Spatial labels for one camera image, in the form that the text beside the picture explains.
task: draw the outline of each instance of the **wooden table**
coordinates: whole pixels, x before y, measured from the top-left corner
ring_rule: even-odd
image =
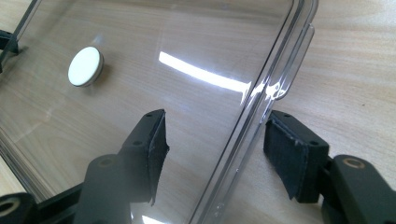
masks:
[[[12,8],[11,15],[25,9],[7,2],[11,1],[1,4]],[[395,11],[396,3],[386,0],[320,1],[313,22],[316,34],[303,65],[288,96],[275,106],[325,139],[331,145],[331,156],[351,154],[370,161],[393,189],[396,189]],[[227,222],[320,223],[319,206],[290,202],[263,157],[261,146],[254,153],[257,156],[244,171],[235,194],[237,203],[230,205]],[[262,175],[255,172],[257,167],[262,169]],[[0,168],[1,182],[9,183],[9,187],[0,186],[0,194],[20,191],[21,186],[5,165],[0,164]]]

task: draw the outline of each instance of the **black rubber pad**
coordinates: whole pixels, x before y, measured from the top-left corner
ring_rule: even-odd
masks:
[[[329,145],[293,116],[273,111],[266,123],[264,153],[299,203],[318,201],[318,174]]]

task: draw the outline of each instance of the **black clamp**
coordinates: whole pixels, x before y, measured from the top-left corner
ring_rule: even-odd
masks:
[[[117,155],[90,163],[84,183],[42,203],[29,193],[1,197],[0,223],[130,223],[130,203],[155,202],[169,150],[165,136],[165,111],[147,113]]]
[[[329,145],[293,116],[273,111],[264,153],[299,203],[324,198],[325,223],[396,223],[396,191],[363,159],[328,156]]]

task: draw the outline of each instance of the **white circular button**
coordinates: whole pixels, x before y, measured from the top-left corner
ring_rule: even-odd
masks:
[[[82,49],[69,66],[69,81],[75,86],[91,85],[102,72],[103,56],[98,49],[87,47]]]

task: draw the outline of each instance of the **transparent plastic lid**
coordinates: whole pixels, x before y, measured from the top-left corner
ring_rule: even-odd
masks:
[[[117,154],[141,117],[163,108],[170,150],[156,202],[131,213],[219,222],[209,213],[230,197],[288,91],[316,8],[315,0],[32,1],[0,56],[1,153],[43,201],[84,181],[92,160]],[[103,69],[76,87],[68,69],[87,47],[101,52]]]

